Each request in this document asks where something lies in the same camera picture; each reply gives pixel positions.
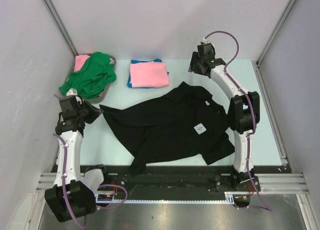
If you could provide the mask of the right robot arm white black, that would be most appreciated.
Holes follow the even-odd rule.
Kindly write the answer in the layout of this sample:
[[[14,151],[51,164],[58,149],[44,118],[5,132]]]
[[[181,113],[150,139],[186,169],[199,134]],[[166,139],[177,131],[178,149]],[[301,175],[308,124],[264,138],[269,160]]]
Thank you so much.
[[[222,58],[216,58],[214,45],[201,42],[192,53],[189,72],[213,80],[229,99],[227,121],[234,135],[234,161],[228,184],[242,191],[254,180],[252,141],[260,121],[260,95],[247,91],[230,73]]]

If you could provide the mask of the black polo shirt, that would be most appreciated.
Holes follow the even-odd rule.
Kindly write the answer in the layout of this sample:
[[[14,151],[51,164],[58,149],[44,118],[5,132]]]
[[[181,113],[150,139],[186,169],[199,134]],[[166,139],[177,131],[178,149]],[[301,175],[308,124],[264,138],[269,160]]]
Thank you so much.
[[[99,107],[115,137],[134,157],[129,167],[133,176],[151,163],[201,155],[211,165],[235,151],[226,132],[224,107],[202,86],[182,82],[163,96],[126,109]]]

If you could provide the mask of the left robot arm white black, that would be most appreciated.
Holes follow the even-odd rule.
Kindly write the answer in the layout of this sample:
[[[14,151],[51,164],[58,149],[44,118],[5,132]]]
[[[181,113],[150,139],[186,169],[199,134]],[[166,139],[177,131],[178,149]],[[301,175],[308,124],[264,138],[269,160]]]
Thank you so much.
[[[52,188],[44,198],[60,222],[85,217],[96,211],[95,192],[110,186],[111,178],[102,166],[81,175],[80,151],[86,124],[93,123],[102,110],[72,93],[59,99],[61,111],[54,136],[58,139],[58,168]]]

